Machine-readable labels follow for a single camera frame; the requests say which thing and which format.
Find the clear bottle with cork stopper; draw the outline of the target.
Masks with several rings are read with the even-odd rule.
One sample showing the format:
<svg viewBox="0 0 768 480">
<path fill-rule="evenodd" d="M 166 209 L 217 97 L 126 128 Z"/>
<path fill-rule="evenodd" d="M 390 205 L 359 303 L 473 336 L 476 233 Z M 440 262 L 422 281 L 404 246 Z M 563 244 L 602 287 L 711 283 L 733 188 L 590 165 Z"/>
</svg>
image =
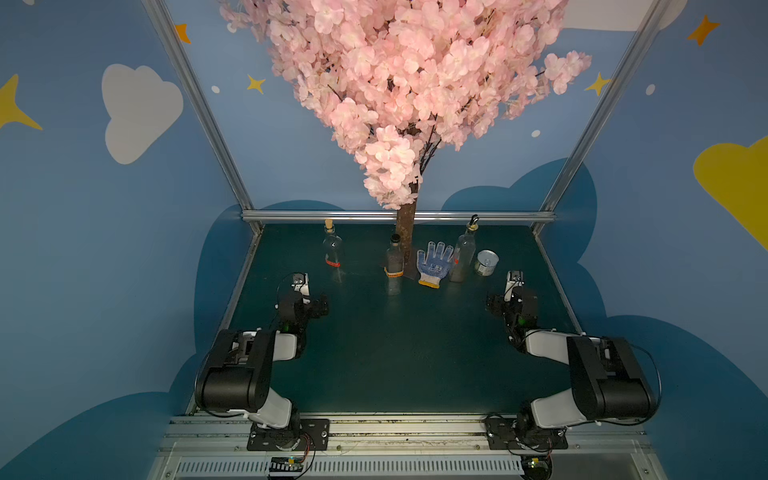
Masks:
<svg viewBox="0 0 768 480">
<path fill-rule="evenodd" d="M 324 260 L 327 258 L 331 261 L 340 262 L 342 264 L 343 240 L 340 236 L 337 235 L 335 224 L 332 219 L 326 219 L 324 221 L 324 231 Z"/>
</svg>

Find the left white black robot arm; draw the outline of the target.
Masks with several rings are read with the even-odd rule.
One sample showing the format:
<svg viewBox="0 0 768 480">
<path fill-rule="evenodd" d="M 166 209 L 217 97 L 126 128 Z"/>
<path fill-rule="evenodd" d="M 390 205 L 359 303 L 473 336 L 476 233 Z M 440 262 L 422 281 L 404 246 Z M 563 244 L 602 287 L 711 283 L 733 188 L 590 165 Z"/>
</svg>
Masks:
<svg viewBox="0 0 768 480">
<path fill-rule="evenodd" d="M 220 331 L 197 374 L 197 407 L 214 416 L 240 414 L 258 433 L 298 437 L 297 408 L 271 387 L 273 364 L 300 358 L 309 322 L 329 310 L 325 294 L 312 298 L 292 291 L 278 300 L 275 326 Z"/>
</svg>

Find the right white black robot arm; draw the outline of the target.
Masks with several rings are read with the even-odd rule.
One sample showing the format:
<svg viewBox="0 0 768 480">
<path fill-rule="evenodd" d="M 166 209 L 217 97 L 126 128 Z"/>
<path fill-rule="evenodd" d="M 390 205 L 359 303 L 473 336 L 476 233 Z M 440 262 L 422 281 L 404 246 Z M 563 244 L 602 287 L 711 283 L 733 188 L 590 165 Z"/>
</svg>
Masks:
<svg viewBox="0 0 768 480">
<path fill-rule="evenodd" d="M 520 436 L 554 433 L 587 423 L 633 426 L 650 420 L 662 398 L 662 381 L 651 387 L 635 347 L 620 337 L 563 333 L 538 325 L 538 298 L 522 285 L 486 297 L 488 311 L 504 321 L 517 351 L 568 367 L 570 387 L 532 400 L 516 418 Z"/>
</svg>

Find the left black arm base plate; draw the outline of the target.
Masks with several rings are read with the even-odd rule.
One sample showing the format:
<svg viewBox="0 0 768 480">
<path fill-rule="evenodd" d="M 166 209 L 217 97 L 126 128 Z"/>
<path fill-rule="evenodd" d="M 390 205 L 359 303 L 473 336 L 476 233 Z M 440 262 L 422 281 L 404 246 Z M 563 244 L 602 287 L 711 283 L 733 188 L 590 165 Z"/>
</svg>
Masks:
<svg viewBox="0 0 768 480">
<path fill-rule="evenodd" d="M 326 418 L 299 418 L 286 428 L 274 429 L 253 424 L 248 435 L 248 451 L 325 451 L 331 422 Z"/>
</svg>

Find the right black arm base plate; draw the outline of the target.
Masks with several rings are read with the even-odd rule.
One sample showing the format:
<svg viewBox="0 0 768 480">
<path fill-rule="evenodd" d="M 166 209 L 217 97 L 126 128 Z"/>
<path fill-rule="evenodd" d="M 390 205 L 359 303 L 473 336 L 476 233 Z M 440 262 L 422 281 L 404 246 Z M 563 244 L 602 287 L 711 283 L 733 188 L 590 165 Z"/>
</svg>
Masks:
<svg viewBox="0 0 768 480">
<path fill-rule="evenodd" d="M 491 450 L 525 450 L 549 453 L 567 450 L 568 442 L 563 429 L 543 429 L 527 418 L 486 416 L 482 424 Z"/>
</svg>

